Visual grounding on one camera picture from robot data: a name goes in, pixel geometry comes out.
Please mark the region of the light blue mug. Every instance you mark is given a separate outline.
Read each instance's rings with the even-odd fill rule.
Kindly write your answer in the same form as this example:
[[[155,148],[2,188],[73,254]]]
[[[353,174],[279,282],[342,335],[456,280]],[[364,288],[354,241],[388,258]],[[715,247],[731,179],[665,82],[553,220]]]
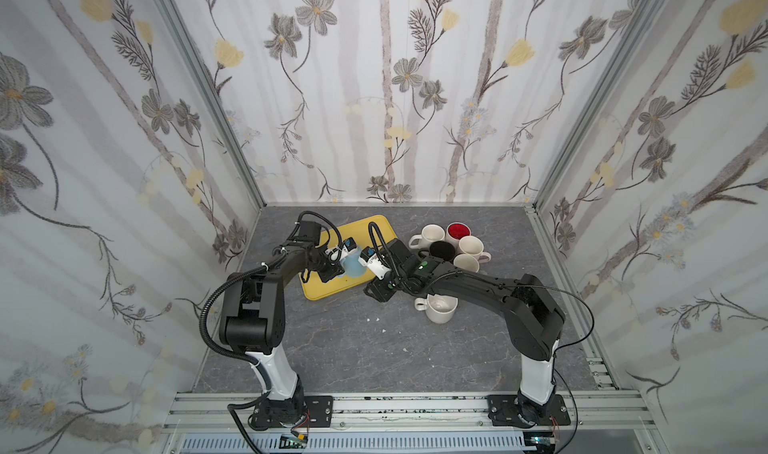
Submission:
[[[344,269],[344,273],[349,278],[359,278],[365,275],[367,272],[366,265],[360,262],[360,253],[361,250],[356,248],[353,251],[345,254],[341,259],[341,265]]]

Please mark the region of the yellow tray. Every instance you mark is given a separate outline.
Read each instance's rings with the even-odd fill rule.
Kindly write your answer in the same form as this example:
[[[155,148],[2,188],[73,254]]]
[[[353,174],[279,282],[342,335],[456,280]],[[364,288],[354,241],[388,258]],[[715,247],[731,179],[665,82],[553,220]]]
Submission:
[[[383,215],[375,215],[362,220],[358,220],[339,227],[343,240],[353,238],[360,248],[370,247],[371,240],[368,233],[368,224],[374,222],[378,225],[384,240],[389,242],[397,238],[397,235],[389,221]],[[337,276],[327,283],[323,283],[319,275],[313,272],[307,283],[302,283],[301,287],[306,299],[317,301],[331,295],[335,295],[347,289],[361,286],[374,278],[374,274],[369,270],[358,277],[350,277],[346,274]]]

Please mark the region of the black and white mug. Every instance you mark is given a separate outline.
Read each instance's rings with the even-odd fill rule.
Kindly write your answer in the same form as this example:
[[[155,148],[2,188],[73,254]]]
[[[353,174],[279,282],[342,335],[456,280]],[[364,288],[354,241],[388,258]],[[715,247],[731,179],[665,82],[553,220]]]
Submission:
[[[456,256],[456,248],[450,242],[436,241],[430,245],[428,253],[432,257],[452,262]]]

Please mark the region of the white speckled mug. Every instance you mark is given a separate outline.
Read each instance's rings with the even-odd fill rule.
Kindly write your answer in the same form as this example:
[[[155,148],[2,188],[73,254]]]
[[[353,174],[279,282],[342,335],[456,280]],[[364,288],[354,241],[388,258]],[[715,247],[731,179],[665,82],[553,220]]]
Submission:
[[[445,239],[445,230],[435,224],[426,225],[419,234],[412,236],[408,242],[408,248],[412,250],[429,249],[436,242]]]

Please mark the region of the beige mug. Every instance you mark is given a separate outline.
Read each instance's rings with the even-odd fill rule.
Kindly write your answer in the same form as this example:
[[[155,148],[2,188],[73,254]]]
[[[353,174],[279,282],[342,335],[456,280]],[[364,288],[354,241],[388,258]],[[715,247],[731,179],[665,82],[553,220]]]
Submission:
[[[457,310],[459,300],[455,297],[428,295],[426,298],[416,298],[414,308],[423,312],[427,319],[438,325],[450,322]]]

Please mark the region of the grey mug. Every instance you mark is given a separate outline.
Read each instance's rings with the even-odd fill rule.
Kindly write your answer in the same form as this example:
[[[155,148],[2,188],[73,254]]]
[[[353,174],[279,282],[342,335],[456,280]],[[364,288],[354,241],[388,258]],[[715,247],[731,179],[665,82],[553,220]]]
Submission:
[[[480,271],[479,261],[472,255],[459,254],[453,259],[453,265],[461,270],[478,273]]]

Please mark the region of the pink mug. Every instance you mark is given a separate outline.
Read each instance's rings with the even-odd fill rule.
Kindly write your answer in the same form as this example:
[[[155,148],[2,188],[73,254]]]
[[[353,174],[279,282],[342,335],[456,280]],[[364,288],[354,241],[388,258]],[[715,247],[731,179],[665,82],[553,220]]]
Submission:
[[[488,263],[492,260],[492,255],[485,250],[484,243],[477,237],[468,235],[459,240],[458,248],[461,254],[473,257],[480,264]]]

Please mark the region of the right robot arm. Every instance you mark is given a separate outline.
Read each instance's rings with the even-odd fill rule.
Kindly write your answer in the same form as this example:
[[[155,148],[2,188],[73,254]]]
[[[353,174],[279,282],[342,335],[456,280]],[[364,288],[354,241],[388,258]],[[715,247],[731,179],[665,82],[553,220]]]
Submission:
[[[418,299],[438,295],[500,316],[511,344],[521,355],[512,422],[530,428],[551,417],[556,392],[554,356],[566,316],[537,277],[526,274],[521,279],[505,279],[472,273],[438,257],[414,254],[398,239],[363,248],[359,263],[375,276],[364,293],[381,303],[398,292]]]

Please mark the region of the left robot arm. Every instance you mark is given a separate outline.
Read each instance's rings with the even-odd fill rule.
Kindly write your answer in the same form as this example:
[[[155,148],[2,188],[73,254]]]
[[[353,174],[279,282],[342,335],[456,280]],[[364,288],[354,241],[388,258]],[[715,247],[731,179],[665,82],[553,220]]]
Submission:
[[[262,382],[255,401],[231,410],[254,408],[279,423],[307,416],[303,387],[281,343],[286,330],[285,288],[315,273],[327,283],[344,273],[342,236],[324,216],[303,211],[287,239],[260,266],[230,275],[203,303],[198,321],[202,341],[213,352],[246,362]]]

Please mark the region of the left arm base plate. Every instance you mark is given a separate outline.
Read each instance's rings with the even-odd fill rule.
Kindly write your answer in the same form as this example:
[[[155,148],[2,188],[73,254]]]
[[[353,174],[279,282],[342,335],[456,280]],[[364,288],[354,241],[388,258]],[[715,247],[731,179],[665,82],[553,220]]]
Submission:
[[[332,396],[267,399],[254,409],[248,418],[248,425],[255,431],[268,428],[329,428],[333,401]]]

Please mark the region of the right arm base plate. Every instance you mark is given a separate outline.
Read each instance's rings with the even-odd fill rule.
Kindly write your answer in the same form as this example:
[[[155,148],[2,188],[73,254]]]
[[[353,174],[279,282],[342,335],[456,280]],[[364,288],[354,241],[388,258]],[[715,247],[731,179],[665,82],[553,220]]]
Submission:
[[[517,395],[488,395],[486,400],[488,418],[496,427],[531,429],[539,426],[562,427],[572,424],[561,395],[553,395],[544,405]]]

